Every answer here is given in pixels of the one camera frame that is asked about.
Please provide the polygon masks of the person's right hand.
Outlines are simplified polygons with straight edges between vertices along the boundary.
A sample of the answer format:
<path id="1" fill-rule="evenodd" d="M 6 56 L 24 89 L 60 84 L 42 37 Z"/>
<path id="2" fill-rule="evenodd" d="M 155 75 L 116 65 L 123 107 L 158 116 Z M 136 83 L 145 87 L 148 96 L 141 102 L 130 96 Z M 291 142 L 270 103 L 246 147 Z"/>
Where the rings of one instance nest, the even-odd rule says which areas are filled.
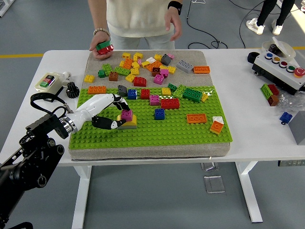
<path id="1" fill-rule="evenodd" d="M 107 59 L 110 56 L 112 56 L 113 51 L 110 51 L 106 54 L 99 54 L 96 50 L 96 46 L 99 43 L 106 42 L 106 41 L 109 41 L 109 40 L 110 40 L 110 37 L 107 33 L 103 32 L 103 31 L 96 32 L 96 34 L 92 38 L 92 41 L 90 43 L 90 48 L 89 48 L 89 51 L 92 52 L 94 58 L 96 58 L 98 60 L 104 60 L 104 59 Z"/>

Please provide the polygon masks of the person's left hand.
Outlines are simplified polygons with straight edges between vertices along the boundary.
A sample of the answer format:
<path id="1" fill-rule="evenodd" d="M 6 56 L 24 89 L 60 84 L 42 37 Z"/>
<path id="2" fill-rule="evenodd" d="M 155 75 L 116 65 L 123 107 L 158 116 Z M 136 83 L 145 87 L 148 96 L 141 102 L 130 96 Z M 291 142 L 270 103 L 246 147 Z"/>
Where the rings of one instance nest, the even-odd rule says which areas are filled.
<path id="1" fill-rule="evenodd" d="M 170 37 L 170 41 L 175 41 L 182 35 L 182 23 L 178 10 L 175 7 L 170 7 L 164 16 L 165 30 L 169 31 L 171 25 L 174 26 L 174 34 Z"/>

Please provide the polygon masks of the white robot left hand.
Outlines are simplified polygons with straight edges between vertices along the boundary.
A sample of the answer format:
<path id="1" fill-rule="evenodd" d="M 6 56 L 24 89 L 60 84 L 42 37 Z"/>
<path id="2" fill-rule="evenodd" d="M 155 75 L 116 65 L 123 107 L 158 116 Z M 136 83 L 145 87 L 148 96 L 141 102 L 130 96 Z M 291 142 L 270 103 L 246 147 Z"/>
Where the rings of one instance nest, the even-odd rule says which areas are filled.
<path id="1" fill-rule="evenodd" d="M 126 100 L 117 94 L 96 94 L 91 99 L 78 107 L 74 113 L 67 114 L 63 120 L 70 125 L 70 132 L 76 133 L 81 130 L 83 124 L 91 121 L 91 124 L 100 129 L 112 130 L 126 123 L 126 120 L 114 121 L 106 117 L 100 117 L 98 114 L 109 107 L 116 106 L 119 110 L 130 108 Z"/>

